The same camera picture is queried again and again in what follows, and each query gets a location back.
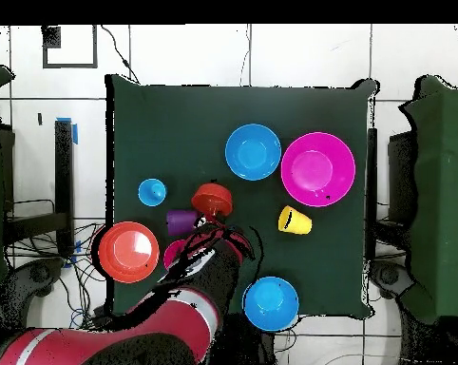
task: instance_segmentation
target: magenta bowl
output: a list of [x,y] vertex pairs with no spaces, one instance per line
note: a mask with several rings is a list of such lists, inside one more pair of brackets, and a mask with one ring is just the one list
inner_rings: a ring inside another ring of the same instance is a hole
[[292,142],[281,160],[281,179],[296,201],[325,207],[346,196],[355,162],[347,145],[329,133],[308,133]]

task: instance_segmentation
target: blue bowl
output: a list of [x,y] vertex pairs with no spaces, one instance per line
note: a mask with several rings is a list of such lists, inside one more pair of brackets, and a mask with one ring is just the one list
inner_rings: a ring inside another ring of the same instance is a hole
[[289,327],[295,319],[298,313],[298,295],[288,281],[266,277],[246,288],[242,295],[242,308],[257,328],[266,332],[277,332]]
[[147,179],[140,183],[138,197],[143,204],[154,207],[160,204],[165,196],[166,187],[162,181],[158,179]]
[[263,125],[243,125],[231,134],[225,145],[225,160],[231,170],[248,181],[270,176],[281,159],[277,135]]

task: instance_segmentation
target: red bowl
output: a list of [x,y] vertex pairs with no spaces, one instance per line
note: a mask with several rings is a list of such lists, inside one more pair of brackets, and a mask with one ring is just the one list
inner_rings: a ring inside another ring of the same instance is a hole
[[137,222],[114,224],[99,245],[99,260],[104,270],[124,283],[141,281],[156,268],[160,248],[153,233]]

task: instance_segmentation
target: wire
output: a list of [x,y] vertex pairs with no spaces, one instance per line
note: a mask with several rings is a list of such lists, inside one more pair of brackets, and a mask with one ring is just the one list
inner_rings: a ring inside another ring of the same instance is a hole
[[446,363],[444,361],[408,359],[408,358],[402,358],[402,357],[396,356],[396,355],[345,354],[345,355],[338,356],[338,357],[336,357],[334,359],[331,359],[329,362],[325,363],[324,365],[329,365],[329,364],[333,363],[334,361],[337,361],[338,359],[344,358],[346,356],[369,356],[369,357],[377,357],[377,358],[395,358],[395,359],[400,360],[400,361],[413,362],[415,364],[417,364],[417,363],[445,364]]
[[[33,255],[33,254],[8,254],[8,256],[15,256],[16,258],[63,258],[63,256],[61,255],[58,255],[58,254],[51,254],[51,255],[48,255],[47,257],[46,256],[42,256],[42,255]],[[75,254],[73,256],[90,256],[90,254]]]
[[134,71],[131,69],[131,66],[129,65],[129,63],[127,62],[127,60],[123,57],[123,55],[118,51],[118,46],[116,45],[116,38],[114,37],[114,35],[112,34],[112,32],[107,29],[104,25],[101,25],[101,28],[103,30],[105,30],[112,38],[112,42],[114,43],[114,49],[116,50],[116,52],[119,54],[119,57],[121,57],[121,60],[123,60],[123,65],[125,65],[127,67],[127,69],[129,71],[131,71],[131,73],[133,74],[134,78],[136,79],[136,83],[140,83],[140,81],[138,80],[138,77],[136,77],[136,74],[134,73]]
[[[76,263],[79,263],[81,261],[88,261],[87,259],[80,259],[80,260],[77,260]],[[79,271],[82,272],[82,276],[83,275],[86,275],[88,279],[93,279],[95,281],[99,281],[99,282],[105,282],[105,279],[96,279],[95,277],[92,276],[92,273],[94,272],[95,270],[95,267],[92,268],[92,270],[90,271],[90,274],[86,273],[87,269],[92,266],[92,263],[89,263],[88,267],[86,267],[84,270],[82,270],[81,268],[79,268]]]
[[85,229],[90,228],[91,226],[94,226],[94,225],[103,226],[103,224],[100,224],[100,223],[98,223],[98,222],[92,222],[92,223],[90,223],[90,224],[88,224],[88,225],[83,225],[83,226],[74,228],[74,231],[77,230],[77,231],[74,232],[74,234],[77,235],[77,234],[79,234],[80,232],[84,231]]
[[391,255],[380,255],[380,256],[376,256],[374,259],[375,260],[380,260],[380,259],[391,259],[391,258],[399,258],[401,256],[406,256],[407,255],[407,252],[400,252],[400,253],[395,253],[395,254],[391,254]]
[[66,289],[68,307],[69,307],[72,311],[75,311],[75,309],[72,308],[72,304],[70,303],[70,292],[68,291],[67,285],[64,283],[64,281],[62,280],[62,278],[58,278],[58,280],[60,280],[60,282],[62,283],[62,285],[63,285],[64,288]]
[[55,212],[55,204],[53,203],[53,200],[51,200],[51,199],[35,199],[35,200],[32,200],[32,201],[13,202],[13,204],[22,204],[22,203],[25,203],[25,202],[50,202],[51,203],[51,210],[53,211],[53,213]]
[[244,55],[244,60],[242,61],[242,67],[240,68],[239,86],[241,86],[242,71],[244,70],[244,65],[246,64],[246,58],[248,57],[248,54],[249,54],[249,51],[250,51],[249,46],[251,45],[251,41],[250,41],[249,36],[248,36],[248,29],[249,29],[249,24],[246,24],[246,38],[248,38],[248,51]]
[[263,241],[257,229],[252,227],[251,225],[249,227],[255,232],[255,235],[258,238],[258,246],[259,246],[259,252],[260,252],[259,260],[258,260],[258,267],[255,272],[255,277],[253,278],[253,284],[254,284],[256,280],[258,279],[259,271],[261,270],[261,264],[263,263],[263,259],[264,259],[264,249],[263,249]]
[[283,352],[286,352],[286,351],[290,350],[293,346],[295,346],[296,338],[298,337],[298,335],[295,333],[294,330],[290,329],[290,330],[288,331],[288,338],[290,338],[290,332],[293,333],[293,336],[294,336],[294,338],[295,338],[295,340],[294,340],[294,342],[292,343],[292,345],[289,346],[289,347],[285,347],[285,348],[283,348],[283,349],[281,349],[281,350],[275,350],[275,354],[276,354],[276,353],[283,353]]

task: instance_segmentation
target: floor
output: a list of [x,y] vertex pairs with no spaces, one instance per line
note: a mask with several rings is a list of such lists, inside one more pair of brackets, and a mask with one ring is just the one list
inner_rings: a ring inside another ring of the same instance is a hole
[[[343,87],[362,78],[377,80],[381,203],[389,199],[388,138],[410,129],[398,106],[411,98],[415,79],[438,74],[458,86],[458,25],[254,24],[250,31],[246,24],[105,27],[143,85]],[[92,26],[62,26],[61,35],[62,47],[48,50],[49,63],[92,63]],[[0,27],[0,65],[15,74],[12,83],[0,89],[1,119],[16,133],[14,198],[54,199],[53,122],[70,117],[79,132],[74,145],[76,227],[102,223],[105,213],[104,75],[131,75],[112,38],[99,26],[97,50],[98,68],[43,69],[40,27]],[[47,213],[50,208],[47,202],[18,204],[15,215]],[[378,219],[386,215],[387,207],[379,205]],[[87,239],[91,229],[80,231],[76,240]],[[12,252],[15,266],[30,259],[20,256],[27,252],[18,248],[14,256]],[[389,252],[389,247],[378,245],[378,252]],[[62,279],[70,289],[71,304],[78,307],[71,268],[63,269]],[[104,284],[90,280],[86,286],[92,305],[102,304]],[[295,328],[296,339],[277,336],[277,349],[295,343],[277,353],[279,365],[396,365],[401,336],[396,304],[379,298],[371,284],[369,299],[375,315],[364,321],[306,317]],[[32,302],[29,325],[66,327],[70,314],[66,291],[57,283],[52,294]]]

